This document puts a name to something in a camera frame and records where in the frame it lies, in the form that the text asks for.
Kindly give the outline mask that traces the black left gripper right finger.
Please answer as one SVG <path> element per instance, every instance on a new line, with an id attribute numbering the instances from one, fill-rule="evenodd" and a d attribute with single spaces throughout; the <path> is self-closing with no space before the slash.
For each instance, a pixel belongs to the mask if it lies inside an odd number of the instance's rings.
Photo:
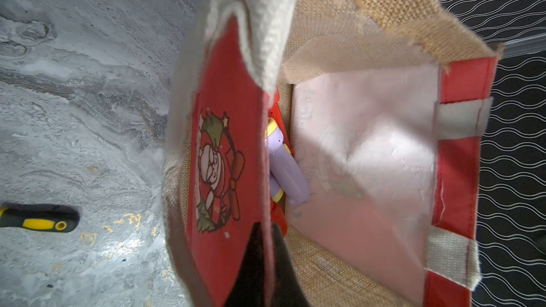
<path id="1" fill-rule="evenodd" d="M 272 305 L 278 307 L 308 307 L 292 266 L 280 227 L 272 225 L 274 243 L 274 293 Z"/>

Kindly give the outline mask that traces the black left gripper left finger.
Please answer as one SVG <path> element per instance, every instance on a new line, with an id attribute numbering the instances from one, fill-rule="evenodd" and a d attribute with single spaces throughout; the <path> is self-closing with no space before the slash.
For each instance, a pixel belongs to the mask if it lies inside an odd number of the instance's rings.
<path id="1" fill-rule="evenodd" d="M 255 223 L 235 283 L 224 306 L 264 306 L 264 276 L 262 228 L 261 223 Z"/>

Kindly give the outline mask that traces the red flashlight long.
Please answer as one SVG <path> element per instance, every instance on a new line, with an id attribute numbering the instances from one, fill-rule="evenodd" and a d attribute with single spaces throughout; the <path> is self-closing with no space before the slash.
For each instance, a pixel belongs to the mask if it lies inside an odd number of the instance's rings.
<path id="1" fill-rule="evenodd" d="M 281 230 L 282 236 L 285 237 L 288 231 L 288 224 L 284 217 L 284 213 L 282 211 L 281 206 L 274 202 L 274 200 L 270 200 L 271 205 L 271 211 L 270 216 L 273 221 Z"/>

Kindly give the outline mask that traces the purple flashlight yellow rim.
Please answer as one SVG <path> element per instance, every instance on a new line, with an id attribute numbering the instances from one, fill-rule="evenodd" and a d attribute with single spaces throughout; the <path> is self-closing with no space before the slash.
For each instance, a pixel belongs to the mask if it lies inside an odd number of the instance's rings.
<path id="1" fill-rule="evenodd" d="M 287 194 L 291 206 L 299 206 L 311 195 L 309 182 L 284 143 L 284 135 L 273 117 L 268 119 L 265 143 L 269 150 L 270 172 Z"/>

